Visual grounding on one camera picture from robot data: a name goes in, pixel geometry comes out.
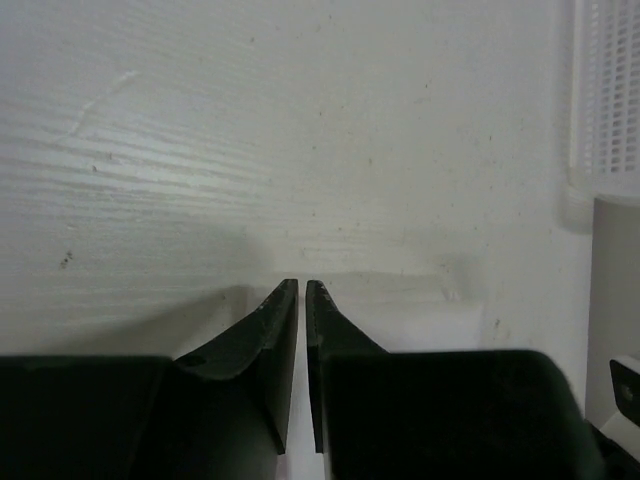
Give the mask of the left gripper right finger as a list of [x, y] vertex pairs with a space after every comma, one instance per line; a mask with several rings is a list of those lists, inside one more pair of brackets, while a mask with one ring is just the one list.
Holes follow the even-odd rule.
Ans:
[[306, 286], [316, 450], [333, 479], [602, 479], [559, 367], [535, 350], [399, 353]]

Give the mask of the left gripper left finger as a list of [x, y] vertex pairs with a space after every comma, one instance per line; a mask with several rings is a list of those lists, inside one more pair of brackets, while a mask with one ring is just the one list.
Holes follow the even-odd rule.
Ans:
[[5, 356], [5, 479], [272, 479], [285, 453], [299, 285], [179, 358]]

